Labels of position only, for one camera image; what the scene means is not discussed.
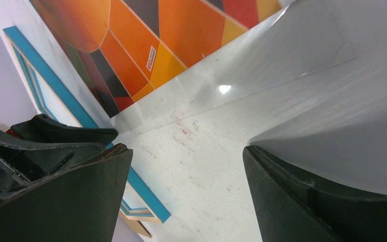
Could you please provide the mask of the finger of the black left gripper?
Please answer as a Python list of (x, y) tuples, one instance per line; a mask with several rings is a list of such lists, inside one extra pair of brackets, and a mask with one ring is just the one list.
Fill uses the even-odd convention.
[(104, 151), (99, 143), (37, 143), (0, 130), (0, 166), (21, 184), (68, 169)]
[(15, 124), (11, 130), (23, 140), (38, 143), (99, 143), (107, 146), (118, 135), (115, 129), (67, 126), (45, 114)]

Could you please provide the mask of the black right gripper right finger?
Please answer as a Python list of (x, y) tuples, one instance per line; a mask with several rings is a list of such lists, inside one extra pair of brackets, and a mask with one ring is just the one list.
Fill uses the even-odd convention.
[(330, 181), (258, 146), (242, 156), (263, 241), (387, 241), (387, 195)]

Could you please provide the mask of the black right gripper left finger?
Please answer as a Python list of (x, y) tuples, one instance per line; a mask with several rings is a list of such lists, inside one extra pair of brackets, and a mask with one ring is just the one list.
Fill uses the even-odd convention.
[(111, 241), (132, 158), (132, 149), (117, 144), (0, 193), (0, 241)]

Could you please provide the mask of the hot air balloon photo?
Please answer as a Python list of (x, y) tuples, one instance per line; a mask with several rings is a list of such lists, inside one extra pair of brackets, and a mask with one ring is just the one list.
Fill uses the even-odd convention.
[(291, 1), (109, 123), (160, 197), (246, 190), (247, 145), (387, 195), (387, 1)]

